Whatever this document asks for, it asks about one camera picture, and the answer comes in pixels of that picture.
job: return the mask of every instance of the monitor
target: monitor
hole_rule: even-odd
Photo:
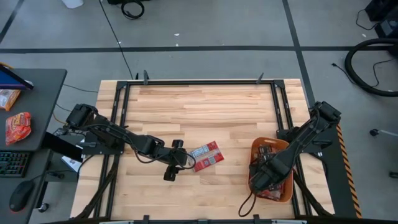
[[[17,76],[14,72],[0,65],[0,89],[3,90],[31,90],[33,85]]]

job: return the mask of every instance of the yellow black striped tape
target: yellow black striped tape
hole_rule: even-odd
[[[338,140],[340,142],[341,153],[343,154],[343,160],[344,160],[345,169],[347,172],[348,183],[349,183],[349,187],[351,190],[351,194],[353,196],[353,202],[354,202],[354,208],[356,211],[356,216],[358,218],[362,218],[361,209],[359,208],[358,197],[356,196],[356,191],[355,191],[355,186],[354,186],[353,172],[351,171],[351,167],[349,166],[346,146],[344,145],[343,134],[341,132],[340,124],[338,124],[336,128],[337,128]]]

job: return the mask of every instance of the keyboard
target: keyboard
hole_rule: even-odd
[[[0,178],[24,177],[30,152],[0,151]]]

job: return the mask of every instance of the chip bag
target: chip bag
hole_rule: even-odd
[[[26,138],[32,129],[30,128],[31,115],[22,112],[7,118],[6,121],[6,145],[9,146]]]

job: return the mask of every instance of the gray desk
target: gray desk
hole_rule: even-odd
[[[14,73],[33,83],[33,90],[21,91],[10,111],[0,111],[0,150],[36,151],[41,145],[52,111],[67,75],[61,69],[15,69]],[[5,132],[8,117],[21,112],[32,115],[32,132],[23,141],[6,146]]]
[[[23,91],[10,111],[0,110],[0,150],[34,151],[24,178],[0,177],[0,217],[1,223],[27,223],[33,208],[40,200],[45,176],[35,179],[35,187],[25,208],[17,213],[9,209],[9,198],[18,184],[24,180],[44,174],[49,168],[51,151],[42,149],[47,126],[52,111],[60,94],[67,71],[62,69],[15,69],[21,78],[34,84],[33,90]],[[32,115],[32,133],[21,142],[10,147],[5,146],[5,120],[20,112],[30,112]]]

